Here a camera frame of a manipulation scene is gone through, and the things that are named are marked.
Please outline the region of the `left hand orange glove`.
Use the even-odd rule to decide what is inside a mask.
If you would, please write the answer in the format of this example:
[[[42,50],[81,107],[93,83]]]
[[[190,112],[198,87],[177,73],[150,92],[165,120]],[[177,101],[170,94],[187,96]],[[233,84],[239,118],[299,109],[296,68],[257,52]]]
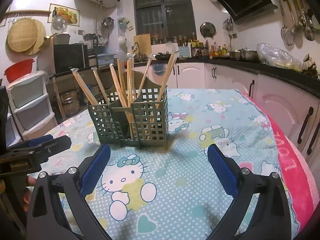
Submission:
[[[29,209],[29,203],[32,195],[31,189],[29,187],[34,187],[36,185],[37,179],[33,178],[32,176],[27,176],[26,180],[26,188],[23,192],[23,209],[25,212]]]

